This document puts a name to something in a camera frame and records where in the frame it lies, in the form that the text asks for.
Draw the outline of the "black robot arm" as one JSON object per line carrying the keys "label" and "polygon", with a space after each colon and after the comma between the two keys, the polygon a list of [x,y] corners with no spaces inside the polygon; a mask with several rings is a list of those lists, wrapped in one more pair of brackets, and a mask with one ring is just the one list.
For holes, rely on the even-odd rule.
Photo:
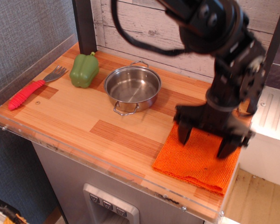
{"label": "black robot arm", "polygon": [[249,100],[254,114],[266,82],[266,50],[247,28],[249,19],[234,0],[163,0],[179,25],[185,52],[215,58],[215,76],[200,106],[177,105],[178,138],[187,143],[193,128],[220,136],[219,159],[247,146],[254,132],[232,115]]}

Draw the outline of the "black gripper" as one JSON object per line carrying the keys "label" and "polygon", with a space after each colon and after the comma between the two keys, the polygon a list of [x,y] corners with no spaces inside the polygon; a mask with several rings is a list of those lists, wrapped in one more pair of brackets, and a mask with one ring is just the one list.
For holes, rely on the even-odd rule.
{"label": "black gripper", "polygon": [[207,93],[202,105],[176,105],[174,121],[178,125],[179,141],[185,145],[193,128],[220,136],[223,140],[217,153],[219,159],[227,158],[239,146],[248,146],[255,131],[232,114],[243,102],[233,95],[220,98]]}

